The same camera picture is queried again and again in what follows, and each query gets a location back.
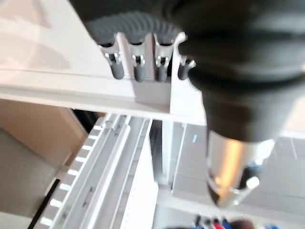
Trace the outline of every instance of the blue object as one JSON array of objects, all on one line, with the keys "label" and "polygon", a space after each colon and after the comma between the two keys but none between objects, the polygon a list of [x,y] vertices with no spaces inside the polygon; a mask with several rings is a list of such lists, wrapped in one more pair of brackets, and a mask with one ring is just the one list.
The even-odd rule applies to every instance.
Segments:
[{"label": "blue object", "polygon": [[222,225],[225,229],[232,229],[232,227],[230,226],[229,222],[226,219],[223,220]]},{"label": "blue object", "polygon": [[266,226],[266,229],[279,229],[279,227],[276,225],[268,225]]}]

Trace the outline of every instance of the red object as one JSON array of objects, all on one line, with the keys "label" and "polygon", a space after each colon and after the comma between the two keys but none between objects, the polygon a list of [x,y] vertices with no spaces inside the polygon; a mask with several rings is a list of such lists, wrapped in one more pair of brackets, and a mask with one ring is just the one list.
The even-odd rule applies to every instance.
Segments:
[{"label": "red object", "polygon": [[219,223],[213,223],[214,227],[216,229],[225,229],[222,225],[220,225]]}]

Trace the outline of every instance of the white panel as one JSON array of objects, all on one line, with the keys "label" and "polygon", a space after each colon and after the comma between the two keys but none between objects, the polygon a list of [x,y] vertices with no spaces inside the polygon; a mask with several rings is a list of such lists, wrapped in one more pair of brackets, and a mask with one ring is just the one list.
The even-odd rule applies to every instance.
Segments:
[{"label": "white panel", "polygon": [[205,179],[206,127],[188,125],[182,146],[178,174]]},{"label": "white panel", "polygon": [[293,196],[279,195],[272,192],[254,190],[244,201],[243,205],[277,210],[292,215],[305,215],[305,199]]},{"label": "white panel", "polygon": [[305,161],[271,158],[261,176],[262,191],[305,199]]},{"label": "white panel", "polygon": [[189,79],[178,79],[180,54],[178,44],[185,40],[185,34],[180,33],[175,41],[173,51],[172,91],[171,91],[171,114],[185,115],[206,123],[205,111],[202,102],[202,93],[195,88]]},{"label": "white panel", "polygon": [[173,186],[173,195],[176,191],[195,194],[201,198],[207,197],[207,186],[205,179],[188,177],[176,174],[175,183]]},{"label": "white panel", "polygon": [[162,122],[162,171],[169,179],[173,142],[173,122]]}]

